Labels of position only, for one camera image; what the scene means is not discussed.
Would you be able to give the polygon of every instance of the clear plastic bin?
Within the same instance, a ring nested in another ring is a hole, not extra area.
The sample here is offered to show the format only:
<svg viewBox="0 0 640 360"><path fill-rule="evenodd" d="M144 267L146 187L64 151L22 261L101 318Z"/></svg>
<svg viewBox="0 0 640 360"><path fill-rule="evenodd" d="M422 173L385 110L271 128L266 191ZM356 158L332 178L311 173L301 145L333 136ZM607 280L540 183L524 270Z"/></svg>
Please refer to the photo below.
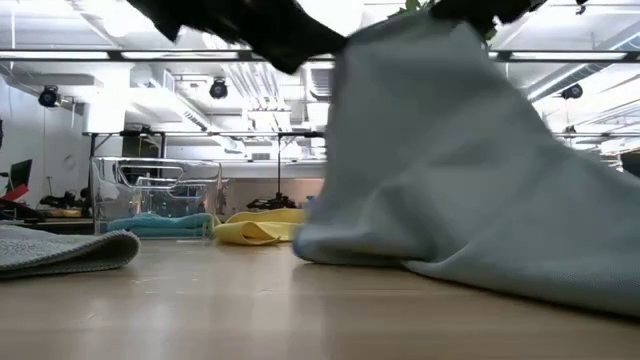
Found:
<svg viewBox="0 0 640 360"><path fill-rule="evenodd" d="M211 239L221 173L212 161L94 157L96 234L124 229L141 239Z"/></svg>

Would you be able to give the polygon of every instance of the table surface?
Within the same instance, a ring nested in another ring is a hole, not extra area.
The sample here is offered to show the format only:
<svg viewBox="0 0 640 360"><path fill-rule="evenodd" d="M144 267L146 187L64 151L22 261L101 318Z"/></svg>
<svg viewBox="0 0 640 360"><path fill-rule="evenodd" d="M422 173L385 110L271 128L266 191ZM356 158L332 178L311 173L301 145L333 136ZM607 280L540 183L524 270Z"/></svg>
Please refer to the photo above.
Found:
<svg viewBox="0 0 640 360"><path fill-rule="evenodd" d="M0 358L639 359L640 325L288 246L158 241L120 270L0 283Z"/></svg>

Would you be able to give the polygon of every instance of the computer monitor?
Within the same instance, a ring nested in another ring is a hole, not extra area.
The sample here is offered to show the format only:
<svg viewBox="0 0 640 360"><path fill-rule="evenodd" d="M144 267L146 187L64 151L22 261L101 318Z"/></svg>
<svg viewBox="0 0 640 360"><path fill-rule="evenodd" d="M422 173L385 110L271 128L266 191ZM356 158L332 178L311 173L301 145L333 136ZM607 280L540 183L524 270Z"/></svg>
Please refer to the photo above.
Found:
<svg viewBox="0 0 640 360"><path fill-rule="evenodd" d="M7 185L7 191L13 191L20 185L29 187L29 177L31 176L31 164L33 160L25 160L11 165L9 176L11 182Z"/></svg>

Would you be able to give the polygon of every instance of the yellow cloth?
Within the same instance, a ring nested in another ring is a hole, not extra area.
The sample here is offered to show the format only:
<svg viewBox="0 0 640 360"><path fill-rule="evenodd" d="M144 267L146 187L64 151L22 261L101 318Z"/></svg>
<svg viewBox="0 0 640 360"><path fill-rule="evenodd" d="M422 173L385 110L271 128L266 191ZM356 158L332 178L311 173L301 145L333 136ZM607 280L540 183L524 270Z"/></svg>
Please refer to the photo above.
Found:
<svg viewBox="0 0 640 360"><path fill-rule="evenodd" d="M271 245L291 241L293 232L304 222L304 210L278 209L233 215L213 232L221 243Z"/></svg>

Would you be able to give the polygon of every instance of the security camera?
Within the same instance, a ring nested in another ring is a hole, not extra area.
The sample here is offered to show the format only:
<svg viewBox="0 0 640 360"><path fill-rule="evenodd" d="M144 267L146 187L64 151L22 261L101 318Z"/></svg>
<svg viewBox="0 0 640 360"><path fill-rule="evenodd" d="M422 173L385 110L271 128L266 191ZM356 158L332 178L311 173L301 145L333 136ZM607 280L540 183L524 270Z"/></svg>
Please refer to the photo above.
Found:
<svg viewBox="0 0 640 360"><path fill-rule="evenodd" d="M62 96L58 93L58 87L54 85L47 85L38 97L38 103L46 108L57 108L60 106Z"/></svg>
<svg viewBox="0 0 640 360"><path fill-rule="evenodd" d="M211 85L211 89L209 89L209 95L214 99L224 99L228 94L229 91L227 90L225 79L215 78L213 80L213 85Z"/></svg>
<svg viewBox="0 0 640 360"><path fill-rule="evenodd" d="M582 86L580 86L579 84L575 84L564 89L560 93L560 97L565 100L579 99L582 97L582 94L584 94L584 90L582 90Z"/></svg>

